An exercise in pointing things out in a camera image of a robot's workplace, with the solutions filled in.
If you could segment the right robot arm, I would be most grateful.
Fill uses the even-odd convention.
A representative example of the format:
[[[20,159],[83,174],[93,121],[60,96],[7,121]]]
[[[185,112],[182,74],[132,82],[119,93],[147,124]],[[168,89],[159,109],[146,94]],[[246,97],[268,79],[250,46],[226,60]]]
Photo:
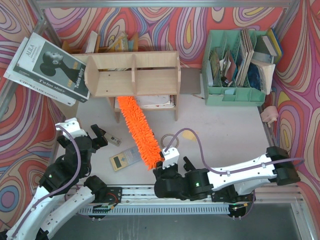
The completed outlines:
[[[164,161],[153,170],[158,198],[197,201],[213,195],[214,202],[236,203],[265,184],[285,186],[301,180],[288,153],[276,146],[253,160],[221,168],[196,169],[184,157],[184,175],[178,172],[180,154],[175,147],[164,148],[160,155]]]

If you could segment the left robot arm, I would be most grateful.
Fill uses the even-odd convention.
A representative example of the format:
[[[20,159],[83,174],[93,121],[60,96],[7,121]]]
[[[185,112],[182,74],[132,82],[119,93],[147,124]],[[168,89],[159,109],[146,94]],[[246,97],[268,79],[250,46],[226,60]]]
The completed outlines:
[[[49,240],[79,209],[107,197],[107,185],[90,176],[92,154],[108,145],[106,132],[91,125],[96,135],[91,138],[75,120],[56,129],[63,132],[57,141],[65,153],[47,167],[20,219],[0,233],[2,240]]]

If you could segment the black and white stapler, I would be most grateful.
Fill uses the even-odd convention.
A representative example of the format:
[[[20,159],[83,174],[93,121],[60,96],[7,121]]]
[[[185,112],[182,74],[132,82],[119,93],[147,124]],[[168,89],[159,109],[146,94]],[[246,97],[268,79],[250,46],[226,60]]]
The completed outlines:
[[[114,145],[116,147],[119,147],[120,144],[122,143],[119,138],[117,138],[114,135],[109,134],[107,132],[104,134],[104,137],[110,144],[112,144],[112,145]]]

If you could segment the orange microfiber duster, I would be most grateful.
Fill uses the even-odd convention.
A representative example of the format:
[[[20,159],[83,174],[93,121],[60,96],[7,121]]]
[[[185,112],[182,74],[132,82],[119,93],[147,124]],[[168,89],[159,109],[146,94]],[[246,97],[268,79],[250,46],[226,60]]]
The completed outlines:
[[[141,159],[149,170],[154,169],[162,161],[161,149],[143,110],[133,96],[119,96],[117,101]]]

